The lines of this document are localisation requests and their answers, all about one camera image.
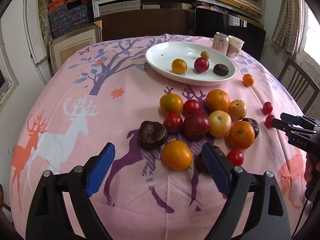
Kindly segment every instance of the orange flower print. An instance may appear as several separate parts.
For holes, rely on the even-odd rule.
[[[122,95],[124,94],[125,90],[123,88],[119,88],[119,89],[115,89],[113,90],[110,94],[112,96],[112,99],[115,99],[115,98],[119,98],[119,97],[122,97]]]

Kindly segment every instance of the butterfly print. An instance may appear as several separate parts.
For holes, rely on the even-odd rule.
[[[88,47],[85,51],[79,52],[79,54],[80,54],[80,55],[83,55],[84,53],[88,53],[88,52],[89,52],[89,47]]]

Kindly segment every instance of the white deer print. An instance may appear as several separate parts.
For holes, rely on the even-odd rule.
[[[37,156],[42,156],[49,163],[49,168],[54,174],[60,173],[61,164],[69,158],[76,145],[78,133],[82,132],[84,135],[89,133],[85,117],[95,116],[99,113],[94,113],[96,106],[92,105],[92,100],[87,106],[84,106],[86,98],[87,95],[83,98],[77,99],[76,102],[73,103],[73,111],[71,113],[67,110],[67,102],[70,98],[67,98],[63,102],[64,113],[67,116],[70,116],[69,120],[72,121],[68,131],[64,135],[48,132],[42,134],[39,138],[37,150],[34,151],[34,154],[29,158],[28,167],[30,167],[31,163]],[[30,189],[32,190],[29,169],[27,179],[29,181]]]

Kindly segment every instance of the paper cup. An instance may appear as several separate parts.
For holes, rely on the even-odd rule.
[[[229,46],[227,50],[227,56],[231,58],[237,58],[243,44],[243,40],[229,35]]]

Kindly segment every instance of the curtain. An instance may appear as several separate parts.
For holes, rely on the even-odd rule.
[[[278,22],[272,39],[290,54],[297,48],[300,30],[299,0],[282,0]]]

